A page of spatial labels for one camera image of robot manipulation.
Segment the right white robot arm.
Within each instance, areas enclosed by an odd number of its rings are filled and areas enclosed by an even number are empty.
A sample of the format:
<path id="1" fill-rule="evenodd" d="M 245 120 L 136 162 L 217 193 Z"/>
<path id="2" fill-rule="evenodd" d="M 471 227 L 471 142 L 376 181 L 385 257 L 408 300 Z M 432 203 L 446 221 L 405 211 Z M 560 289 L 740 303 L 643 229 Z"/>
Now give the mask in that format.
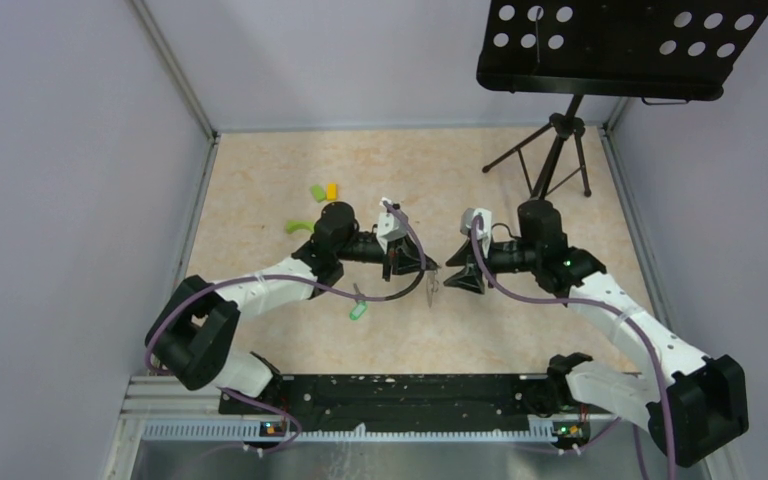
<path id="1" fill-rule="evenodd" d="M 583 316 L 639 372 L 627 374 L 587 354 L 552 359 L 549 404 L 572 412 L 604 409 L 648 433 L 669 467 L 690 467 L 749 429 L 746 377 L 731 356 L 714 358 L 681 339 L 640 306 L 585 249 L 569 243 L 560 212 L 547 200 L 517 210 L 520 233 L 493 237 L 492 214 L 468 208 L 466 241 L 447 261 L 445 286 L 477 294 L 488 287 L 533 305 L 562 305 Z"/>

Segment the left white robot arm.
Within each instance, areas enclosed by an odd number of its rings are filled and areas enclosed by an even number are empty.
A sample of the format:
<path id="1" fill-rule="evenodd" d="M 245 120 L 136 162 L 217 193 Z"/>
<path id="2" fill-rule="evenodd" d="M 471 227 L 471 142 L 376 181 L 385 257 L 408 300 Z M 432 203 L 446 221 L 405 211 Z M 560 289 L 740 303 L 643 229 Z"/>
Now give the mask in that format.
<path id="1" fill-rule="evenodd" d="M 404 289 L 383 297 L 342 292 L 357 302 L 400 299 L 438 270 L 400 206 L 388 199 L 381 204 L 384 210 L 370 231 L 361 230 L 350 204 L 331 202 L 323 207 L 309 239 L 277 264 L 219 282 L 198 275 L 185 278 L 146 335 L 148 367 L 175 377 L 188 390 L 230 389 L 241 393 L 257 413 L 274 410 L 281 397 L 275 382 L 279 372 L 256 353 L 235 347 L 241 321 L 324 293 L 337 294 L 346 262 L 379 265 L 385 281 L 414 277 Z"/>

